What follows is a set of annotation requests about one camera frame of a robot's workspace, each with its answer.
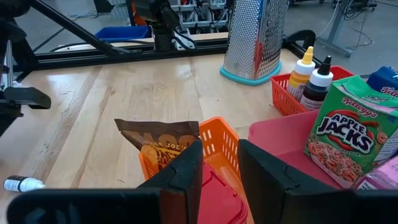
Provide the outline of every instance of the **blue bin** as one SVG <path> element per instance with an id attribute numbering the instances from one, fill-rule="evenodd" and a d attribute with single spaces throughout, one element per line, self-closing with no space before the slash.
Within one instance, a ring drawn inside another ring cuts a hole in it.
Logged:
<path id="1" fill-rule="evenodd" d="M 108 42 L 142 39 L 150 37 L 147 26 L 134 27 L 105 27 L 98 31 L 95 36 Z"/>

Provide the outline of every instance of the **red plastic lid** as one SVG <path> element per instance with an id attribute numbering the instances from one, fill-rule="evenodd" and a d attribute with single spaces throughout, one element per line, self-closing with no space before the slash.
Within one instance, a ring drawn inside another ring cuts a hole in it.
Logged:
<path id="1" fill-rule="evenodd" d="M 243 200 L 208 164 L 204 164 L 198 223 L 245 223 L 247 216 Z"/>
<path id="2" fill-rule="evenodd" d="M 318 110 L 252 124 L 248 140 L 301 172 L 341 189 L 326 172 L 304 154 Z"/>

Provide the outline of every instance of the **yellow squeeze bottle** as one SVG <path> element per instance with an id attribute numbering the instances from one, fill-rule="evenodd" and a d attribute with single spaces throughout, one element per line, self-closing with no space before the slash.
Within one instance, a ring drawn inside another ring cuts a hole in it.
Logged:
<path id="1" fill-rule="evenodd" d="M 306 82 L 309 81 L 311 73 L 315 69 L 315 63 L 312 61 L 313 47 L 308 47 L 303 59 L 298 60 L 294 70 L 290 74 L 287 91 L 300 101 L 304 92 Z"/>

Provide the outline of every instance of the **brown snack bag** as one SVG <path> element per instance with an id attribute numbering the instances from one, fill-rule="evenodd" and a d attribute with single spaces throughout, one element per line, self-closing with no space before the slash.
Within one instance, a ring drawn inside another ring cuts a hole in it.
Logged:
<path id="1" fill-rule="evenodd" d="M 115 119 L 115 122 L 120 133 L 141 151 L 150 177 L 199 139 L 198 121 L 162 123 Z"/>

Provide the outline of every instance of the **orange basket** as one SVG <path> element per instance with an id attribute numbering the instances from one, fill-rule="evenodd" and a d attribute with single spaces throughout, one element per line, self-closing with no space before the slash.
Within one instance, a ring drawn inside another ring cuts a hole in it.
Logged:
<path id="1" fill-rule="evenodd" d="M 226 121 L 221 117 L 214 117 L 199 124 L 200 139 L 203 144 L 203 157 L 205 162 L 246 202 L 241 182 L 241 174 L 238 165 L 238 140 L 235 133 Z M 139 154 L 139 162 L 145 179 L 149 176 L 142 154 Z M 247 223 L 253 223 L 250 211 L 248 211 Z"/>
<path id="2" fill-rule="evenodd" d="M 333 81 L 353 76 L 353 74 L 340 66 L 332 66 L 330 71 L 334 74 Z M 290 74 L 271 77 L 272 102 L 275 108 L 283 115 L 292 115 L 308 111 L 293 96 L 287 92 Z"/>

